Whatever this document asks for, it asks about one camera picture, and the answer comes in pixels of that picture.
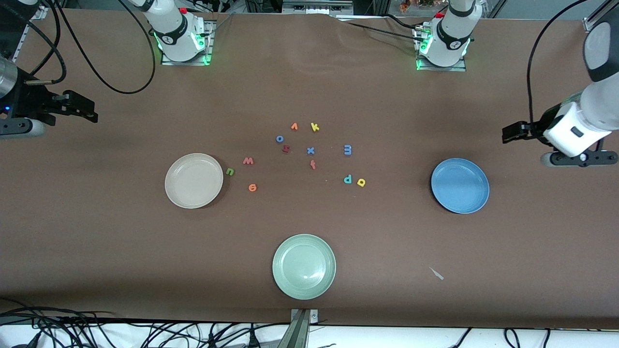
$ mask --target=black cable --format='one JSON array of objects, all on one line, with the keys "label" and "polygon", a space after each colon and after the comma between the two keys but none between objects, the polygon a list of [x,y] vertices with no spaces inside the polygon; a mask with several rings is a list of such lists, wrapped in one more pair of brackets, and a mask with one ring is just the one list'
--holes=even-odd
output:
[{"label": "black cable", "polygon": [[[515,346],[507,338],[507,332],[508,331],[511,331],[514,334],[514,337],[516,338],[516,345]],[[518,335],[516,334],[516,331],[514,329],[503,329],[503,337],[505,337],[505,342],[507,342],[507,344],[509,344],[509,346],[511,348],[520,348],[520,340],[518,339]]]},{"label": "black cable", "polygon": [[398,33],[394,33],[394,32],[388,32],[387,30],[372,28],[372,27],[368,27],[367,25],[361,25],[361,24],[357,24],[357,23],[350,23],[350,22],[347,22],[347,23],[350,24],[350,25],[354,25],[356,27],[374,30],[375,32],[379,32],[379,33],[385,33],[385,34],[394,35],[394,36],[397,36],[397,37],[409,38],[409,39],[415,40],[415,41],[423,41],[423,39],[419,38],[419,37],[411,37],[411,36],[408,36],[408,35],[402,35],[402,34],[398,34]]},{"label": "black cable", "polygon": [[187,326],[185,326],[185,327],[181,328],[181,329],[180,329],[180,330],[178,330],[178,331],[173,332],[173,334],[172,334],[172,335],[171,335],[171,336],[170,336],[167,340],[165,340],[165,341],[163,341],[163,342],[161,342],[161,343],[159,344],[159,348],[162,348],[163,346],[165,346],[165,345],[166,345],[166,344],[168,344],[169,342],[174,341],[175,339],[179,339],[179,338],[184,338],[184,339],[186,339],[186,340],[187,340],[187,342],[188,342],[188,343],[187,343],[187,345],[189,345],[189,339],[188,339],[187,337],[180,336],[179,334],[180,334],[181,332],[183,332],[184,330],[189,329],[191,326],[195,326],[195,325],[198,325],[198,324],[197,324],[197,323],[192,323],[192,324],[189,324],[189,325],[187,325]]},{"label": "black cable", "polygon": [[[60,43],[60,19],[58,18],[58,12],[56,11],[54,4],[49,3],[48,0],[43,0],[43,2],[51,9],[51,12],[54,15],[54,23],[56,24],[56,37],[54,38],[54,46],[58,47],[58,43]],[[38,73],[38,71],[41,70],[41,68],[45,64],[47,64],[53,54],[54,50],[50,50],[49,52],[47,52],[43,60],[34,69],[32,69],[30,75],[34,76],[34,74]]]},{"label": "black cable", "polygon": [[[135,324],[135,323],[130,323],[128,321],[119,319],[119,318],[114,318],[113,321],[119,321],[120,323],[127,324],[127,325],[130,325],[130,326],[136,327],[136,328],[153,328],[153,325],[154,325],[154,324]],[[201,324],[201,323],[205,323],[205,322],[201,322],[201,321],[195,321],[194,322],[194,324]],[[160,329],[160,330],[162,330],[164,332],[167,332],[167,333],[176,334],[177,336],[180,336],[180,337],[186,337],[186,338],[189,338],[189,339],[193,339],[194,341],[198,342],[198,344],[200,344],[200,343],[208,344],[209,343],[208,341],[202,340],[201,332],[200,332],[200,327],[196,326],[196,328],[198,329],[198,335],[200,335],[199,338],[197,338],[197,339],[194,336],[192,336],[192,335],[183,334],[183,333],[177,333],[177,332],[172,331],[170,329],[163,328],[163,329]]]},{"label": "black cable", "polygon": [[224,343],[224,344],[223,344],[223,345],[221,345],[219,348],[224,348],[225,346],[229,345],[229,343],[231,343],[231,342],[232,342],[232,341],[234,341],[235,339],[237,339],[237,338],[239,338],[239,337],[241,337],[241,336],[243,336],[243,335],[246,335],[246,334],[250,333],[251,331],[255,331],[255,330],[258,330],[258,329],[262,329],[262,328],[268,328],[269,326],[275,326],[275,325],[289,325],[289,324],[290,324],[290,323],[272,323],[272,324],[266,324],[266,325],[258,326],[257,328],[254,328],[254,329],[251,329],[251,328],[244,328],[244,329],[241,329],[241,330],[239,330],[239,331],[237,331],[237,332],[235,332],[235,333],[233,333],[233,334],[231,334],[231,335],[228,335],[228,336],[226,336],[226,337],[221,338],[221,340],[219,340],[219,341],[224,341],[224,340],[228,339],[229,337],[232,337],[232,336],[236,335],[237,333],[240,333],[241,331],[245,331],[245,332],[240,333],[240,334],[236,335],[235,337],[231,338],[228,342]]},{"label": "black cable", "polygon": [[153,81],[153,78],[155,77],[155,68],[157,66],[157,63],[155,62],[155,50],[153,49],[153,45],[152,42],[150,42],[150,37],[148,32],[146,31],[146,29],[144,28],[144,26],[142,25],[142,23],[139,21],[139,19],[137,19],[136,15],[133,14],[133,12],[131,12],[131,10],[127,7],[127,5],[124,4],[124,2],[122,2],[122,0],[118,0],[118,2],[127,10],[127,12],[131,15],[131,17],[133,17],[133,19],[136,21],[136,23],[140,26],[140,29],[142,29],[142,32],[144,33],[144,36],[146,37],[146,40],[149,43],[149,47],[150,47],[150,55],[152,57],[152,71],[150,73],[150,77],[149,80],[140,88],[136,89],[136,90],[132,90],[132,91],[125,91],[125,90],[120,90],[117,89],[115,87],[113,87],[112,85],[110,85],[97,71],[97,69],[95,68],[94,65],[92,65],[92,63],[90,62],[90,59],[88,58],[88,56],[86,55],[86,52],[84,51],[84,49],[82,48],[82,45],[80,44],[79,40],[77,39],[75,32],[73,31],[73,28],[71,28],[71,25],[69,24],[69,21],[67,20],[67,17],[64,15],[64,11],[62,9],[62,7],[58,7],[58,11],[60,12],[60,16],[63,18],[64,23],[67,26],[67,29],[69,29],[69,33],[71,34],[71,37],[73,38],[73,41],[75,41],[76,45],[77,45],[77,49],[80,51],[80,53],[82,53],[82,56],[84,57],[84,59],[86,60],[86,63],[88,63],[88,66],[90,67],[90,70],[92,70],[92,72],[95,73],[96,77],[99,79],[99,81],[101,81],[104,85],[106,85],[109,89],[113,90],[114,92],[120,93],[120,94],[136,94],[139,93],[141,91],[143,91],[146,87],[148,87],[150,85],[150,83]]},{"label": "black cable", "polygon": [[200,346],[200,342],[202,341],[202,331],[200,330],[199,325],[196,326],[196,329],[197,329],[197,341],[198,341],[196,348],[198,348]]},{"label": "black cable", "polygon": [[262,346],[260,346],[260,341],[258,340],[258,337],[256,337],[256,330],[254,329],[254,323],[251,323],[251,326],[249,328],[251,328],[251,332],[249,333],[249,344],[247,345],[247,347],[248,348],[262,348]]},{"label": "black cable", "polygon": [[73,329],[73,333],[76,335],[76,337],[79,339],[79,337],[81,335],[84,335],[84,337],[86,338],[86,341],[88,342],[88,345],[91,347],[97,347],[97,343],[96,343],[96,339],[93,337],[92,339],[90,339],[91,337],[88,337],[88,335],[86,334],[86,332],[84,331],[83,328],[81,328],[79,325],[75,325],[75,326],[71,326],[71,329]]},{"label": "black cable", "polygon": [[[169,324],[167,329],[171,329],[172,326],[176,325],[176,323],[173,324]],[[142,345],[140,346],[140,348],[148,348],[149,344],[155,339],[157,338],[157,336],[161,335],[161,333],[163,333],[164,331],[159,331],[157,334],[150,334],[146,340],[142,343]]]},{"label": "black cable", "polygon": [[543,339],[542,348],[546,348],[548,340],[550,339],[550,329],[546,329],[546,337]]},{"label": "black cable", "polygon": [[210,326],[209,338],[213,337],[213,329],[215,328],[215,324]]},{"label": "black cable", "polygon": [[[441,13],[441,12],[445,11],[445,9],[446,9],[447,7],[449,7],[449,4],[447,4],[447,5],[443,6],[443,8],[442,8],[442,9],[438,10],[437,14],[439,14],[439,13]],[[417,23],[417,24],[413,24],[413,25],[412,25],[412,27],[414,28],[414,27],[416,27],[416,26],[418,26],[418,25],[423,24],[424,22],[425,22],[425,21],[423,21],[423,22],[419,22],[419,23]]]},{"label": "black cable", "polygon": [[232,328],[232,326],[238,325],[238,324],[239,323],[232,323],[232,324],[226,326],[225,328],[221,329],[217,334],[215,334],[215,337],[214,337],[215,341],[218,341],[223,336],[223,334],[226,333],[226,331],[228,331],[230,328]]},{"label": "black cable", "polygon": [[455,346],[451,346],[451,348],[460,348],[460,345],[462,345],[462,342],[464,342],[464,339],[466,338],[466,336],[469,334],[471,330],[473,330],[473,328],[466,329],[466,331],[464,331],[464,334],[462,334],[462,336],[460,337],[460,340],[458,341],[458,343],[456,343]]},{"label": "black cable", "polygon": [[398,23],[399,25],[401,25],[401,26],[403,26],[405,28],[409,28],[409,29],[414,29],[415,28],[414,25],[406,24],[406,23],[404,23],[403,21],[399,20],[396,16],[394,16],[392,14],[388,14],[388,13],[381,14],[380,17],[389,17],[392,20],[395,20],[396,23]]},{"label": "black cable", "polygon": [[548,23],[546,23],[546,25],[544,25],[544,28],[542,29],[542,31],[539,33],[539,35],[537,35],[537,39],[535,39],[535,43],[533,44],[533,49],[531,50],[531,54],[529,55],[529,63],[527,65],[527,94],[529,96],[529,123],[533,123],[533,94],[531,92],[531,65],[533,63],[533,55],[535,54],[537,45],[540,43],[540,40],[542,39],[542,35],[544,35],[544,33],[546,32],[546,29],[548,29],[548,27],[552,24],[552,22],[554,22],[557,18],[561,17],[561,15],[564,14],[565,12],[569,11],[572,7],[580,5],[585,1],[588,1],[588,0],[578,0],[568,5],[568,7],[559,11],[559,13],[555,14],[555,16],[552,17],[548,21]]},{"label": "black cable", "polygon": [[35,336],[26,345],[26,348],[37,348],[39,338],[41,338],[41,332],[35,334]]},{"label": "black cable", "polygon": [[47,35],[45,35],[45,33],[41,31],[41,29],[39,29],[36,25],[32,24],[32,22],[29,19],[24,18],[22,15],[17,13],[17,11],[15,11],[11,6],[7,5],[4,1],[0,1],[0,7],[8,11],[15,18],[22,21],[25,25],[28,25],[30,28],[32,28],[32,30],[34,30],[37,34],[39,34],[39,36],[41,36],[41,38],[45,41],[45,43],[47,43],[50,46],[51,50],[54,51],[54,54],[58,57],[58,62],[60,63],[60,68],[62,69],[62,73],[59,78],[49,81],[48,84],[54,85],[59,82],[62,82],[64,78],[67,77],[67,66],[64,64],[64,59],[60,55],[60,51],[58,51],[58,48],[56,47],[56,45],[54,45],[54,43],[50,40],[50,38],[48,38]]},{"label": "black cable", "polygon": [[[103,337],[105,337],[105,339],[108,341],[108,343],[110,343],[110,345],[112,346],[112,348],[116,348],[116,346],[114,345],[114,343],[110,340],[110,338],[108,337],[108,335],[105,333],[105,330],[103,330],[101,324],[98,321],[97,318],[97,314],[92,313],[93,319],[95,320],[95,325],[97,326],[97,328],[99,329],[99,331],[101,332],[101,334],[103,335]],[[89,328],[89,332],[92,335],[92,330],[90,329],[90,324],[86,324],[86,326]]]},{"label": "black cable", "polygon": [[[32,313],[18,313],[18,314],[14,314],[14,313],[12,313],[12,314],[10,314],[10,315],[7,315],[7,314],[5,314],[5,313],[1,313],[1,314],[0,314],[0,318],[3,318],[3,317],[15,317],[15,316],[18,316],[18,317],[23,317],[23,318],[33,318],[33,319],[35,319],[35,318],[36,318],[36,319],[39,319],[39,320],[41,320],[41,321],[44,321],[44,322],[49,322],[49,323],[51,323],[51,324],[54,324],[54,325],[55,325],[55,327],[62,329],[62,330],[63,330],[63,331],[64,331],[64,332],[65,332],[65,333],[69,336],[69,338],[71,339],[71,343],[72,343],[72,344],[73,344],[73,343],[76,343],[76,346],[77,346],[77,347],[84,348],[84,345],[83,345],[83,344],[81,344],[80,340],[79,340],[79,339],[78,339],[78,338],[74,335],[74,333],[72,333],[69,329],[67,329],[66,327],[64,327],[64,326],[62,325],[62,323],[61,323],[60,321],[58,321],[58,320],[54,320],[54,319],[52,319],[52,318],[50,318],[50,317],[44,317],[44,316],[34,315],[34,314],[32,314]],[[46,331],[42,331],[42,332],[43,332],[43,334],[45,334],[46,336],[50,337],[52,340],[54,340],[54,341],[56,341],[58,344],[60,344],[60,346],[61,346],[61,347],[65,347],[65,346],[62,344],[62,342],[60,342],[60,341],[59,341],[59,340],[58,340],[58,339],[57,339],[54,335],[49,334],[49,333],[47,333]]]},{"label": "black cable", "polygon": [[32,319],[20,319],[20,320],[15,320],[15,321],[8,321],[6,323],[2,323],[1,325],[12,325],[12,324],[19,324],[19,323],[24,323],[26,321],[32,321]]}]

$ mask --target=blue plate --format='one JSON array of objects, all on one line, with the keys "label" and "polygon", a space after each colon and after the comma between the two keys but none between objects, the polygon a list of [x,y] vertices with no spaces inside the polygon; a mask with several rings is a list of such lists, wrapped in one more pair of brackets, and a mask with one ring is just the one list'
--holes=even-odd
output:
[{"label": "blue plate", "polygon": [[465,159],[448,159],[432,173],[432,192],[447,210],[470,214],[481,209],[490,195],[483,170]]}]

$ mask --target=green led light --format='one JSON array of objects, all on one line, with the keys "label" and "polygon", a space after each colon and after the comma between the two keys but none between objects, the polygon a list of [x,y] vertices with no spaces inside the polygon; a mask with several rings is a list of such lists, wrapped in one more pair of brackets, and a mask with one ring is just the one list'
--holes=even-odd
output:
[{"label": "green led light", "polygon": [[202,47],[204,46],[204,44],[203,44],[203,43],[202,43],[202,44],[200,44],[200,42],[198,42],[198,39],[197,39],[197,38],[199,38],[199,36],[198,36],[198,35],[196,35],[196,34],[191,35],[191,39],[192,39],[192,40],[194,40],[194,44],[195,44],[195,46],[196,46],[196,49],[197,49],[197,50],[201,50],[201,49],[202,49]]},{"label": "green led light", "polygon": [[423,55],[428,54],[428,51],[430,50],[430,45],[432,44],[432,42],[434,41],[434,39],[432,38],[432,35],[428,36],[428,41],[424,41],[421,48],[420,48],[420,52]]},{"label": "green led light", "polygon": [[157,47],[159,48],[160,51],[163,51],[163,48],[161,47],[161,42],[159,42],[159,38],[155,35],[155,40],[157,41]]},{"label": "green led light", "polygon": [[462,51],[462,56],[464,57],[464,55],[466,54],[466,50],[469,49],[469,44],[470,44],[470,40],[467,41],[466,45],[464,45],[464,51]]}]

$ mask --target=table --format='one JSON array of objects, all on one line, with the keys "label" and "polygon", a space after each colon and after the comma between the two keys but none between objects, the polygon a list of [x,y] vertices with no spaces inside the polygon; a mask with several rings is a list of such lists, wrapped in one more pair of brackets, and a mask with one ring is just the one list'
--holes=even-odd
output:
[{"label": "table", "polygon": [[[146,80],[148,46],[127,13],[67,15],[115,87]],[[273,322],[302,307],[332,324],[617,328],[617,167],[549,169],[539,157],[550,148],[501,144],[501,128],[527,118],[526,63],[543,25],[482,20],[467,72],[429,72],[415,70],[406,39],[325,15],[235,15],[210,66],[158,66],[129,96],[99,83],[63,35],[68,77],[50,89],[95,100],[100,121],[59,116],[44,137],[0,142],[0,294],[133,318]],[[40,27],[52,35],[51,16]],[[589,83],[584,36],[559,21],[542,40],[537,117]],[[19,66],[47,50],[29,35]],[[39,78],[58,74],[52,58]],[[619,149],[615,134],[606,146]],[[185,210],[163,179],[193,152],[236,173],[213,204]],[[481,211],[434,200],[430,175],[450,157],[487,174]],[[348,174],[366,186],[343,184]],[[310,301],[271,276],[275,249],[297,233],[337,258],[332,287]]]}]

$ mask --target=white floor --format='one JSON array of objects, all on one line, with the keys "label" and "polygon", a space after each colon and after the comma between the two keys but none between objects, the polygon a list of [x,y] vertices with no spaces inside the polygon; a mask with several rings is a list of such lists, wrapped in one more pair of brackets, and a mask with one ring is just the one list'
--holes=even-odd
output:
[{"label": "white floor", "polygon": [[[186,326],[179,324],[176,330]],[[215,332],[225,327],[218,324]],[[233,333],[240,328],[247,328],[248,324],[240,324],[230,329]],[[272,326],[256,331],[256,337],[260,342],[267,343],[281,339],[286,326]],[[149,328],[136,328],[127,324],[106,324],[105,332],[116,348],[138,348],[149,335]],[[200,324],[200,333],[193,327],[186,334],[198,337],[207,337],[210,324]],[[38,330],[29,325],[10,325],[0,327],[0,348],[10,348],[18,344],[27,344]],[[109,348],[111,345],[105,340],[98,330],[95,332],[99,348]],[[450,348],[454,346],[465,329],[460,328],[382,328],[382,327],[347,327],[347,326],[313,326],[309,334],[308,348],[320,348],[335,344],[335,348],[362,348],[362,347],[388,347],[388,348]],[[517,329],[518,338],[522,348],[541,348],[545,331],[534,329]],[[58,334],[57,337],[68,343],[66,336]],[[170,337],[164,333],[148,344],[149,347],[158,347],[161,342]],[[246,334],[234,342],[226,345],[226,348],[237,344],[247,344],[249,335]],[[176,339],[165,344],[169,348],[197,347],[198,342],[187,342],[185,339]],[[473,329],[466,337],[461,348],[510,348],[503,337],[502,329]],[[576,331],[576,330],[553,330],[547,344],[547,348],[576,348],[576,347],[619,347],[618,332]],[[50,338],[41,337],[38,348],[53,348]]]}]

